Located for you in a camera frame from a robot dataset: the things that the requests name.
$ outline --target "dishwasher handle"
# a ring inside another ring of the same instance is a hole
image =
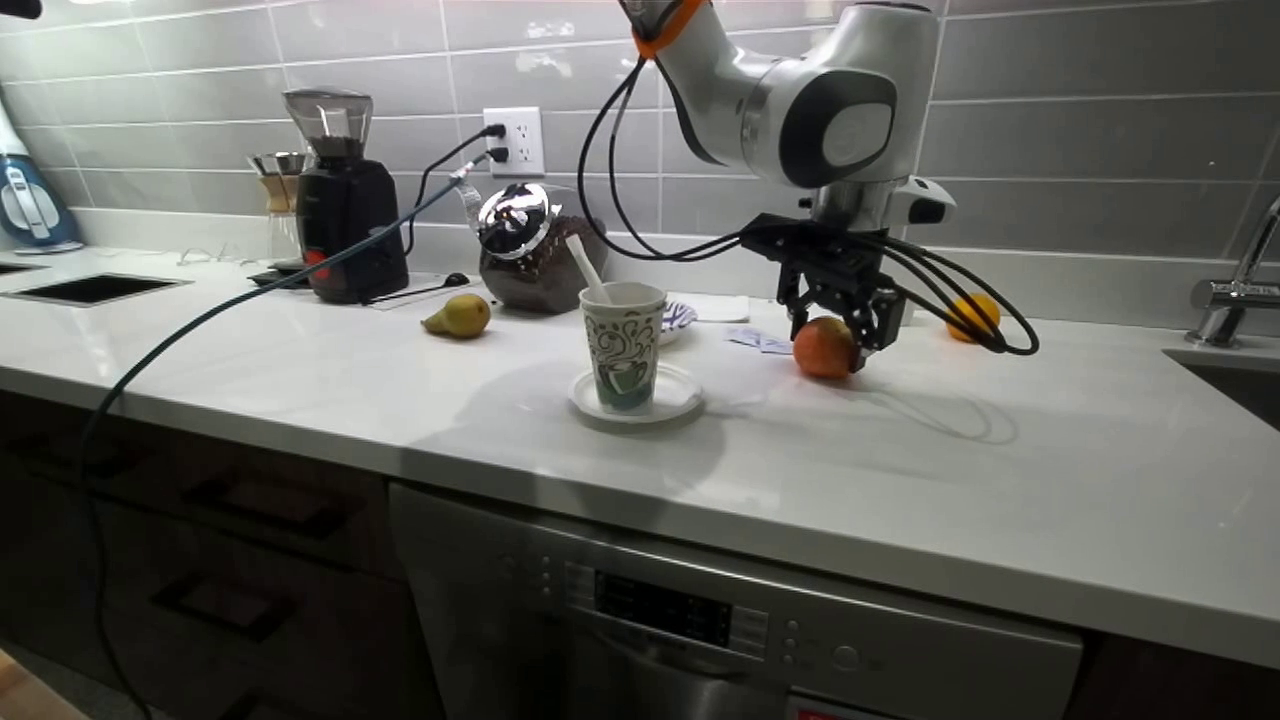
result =
[[[737,684],[748,677],[738,670],[704,660],[704,652],[692,646],[684,646],[684,652],[678,652],[678,639],[656,639],[642,627],[622,627],[612,618],[595,618],[590,636],[602,648],[629,657],[632,665],[669,670],[669,671],[710,682],[710,684]]]

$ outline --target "drawer handle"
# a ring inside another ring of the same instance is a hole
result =
[[[270,524],[313,539],[329,539],[357,515],[353,500],[332,500],[319,491],[294,491],[283,483],[252,483],[231,477],[202,482],[189,487],[185,500],[221,515]]]
[[[161,610],[231,636],[266,639],[294,604],[236,582],[185,578],[153,597]]]
[[[74,472],[74,452],[71,452],[71,446],[30,439],[30,446],[16,446],[16,455],[21,455],[21,465],[25,465],[26,472],[34,472],[34,477],[56,477],[56,482],[62,482],[62,477]],[[128,472],[136,472],[138,465],[143,465],[138,455],[117,452],[117,450],[96,450],[85,468],[89,468],[93,477],[128,477]]]

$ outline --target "coffee grinder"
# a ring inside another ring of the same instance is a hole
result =
[[[283,102],[293,126],[315,150],[315,164],[294,190],[294,236],[305,263],[325,263],[372,228],[395,226],[395,179],[383,164],[363,159],[372,97],[308,90]],[[367,304],[400,291],[407,285],[405,242],[391,232],[340,263],[315,269],[308,280],[325,304]]]

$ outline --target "electrical outlet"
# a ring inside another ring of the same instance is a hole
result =
[[[536,110],[484,110],[484,126],[505,126],[509,159],[487,159],[493,178],[544,178],[544,119]]]

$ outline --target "white plate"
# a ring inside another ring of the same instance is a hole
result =
[[[704,394],[694,386],[684,386],[684,379],[658,373],[653,379],[653,402],[642,409],[617,412],[617,409],[601,405],[595,377],[579,377],[567,389],[567,405],[577,412],[582,412],[586,420],[601,420],[601,425],[669,425],[669,420],[678,420],[689,412],[701,412],[704,409]]]

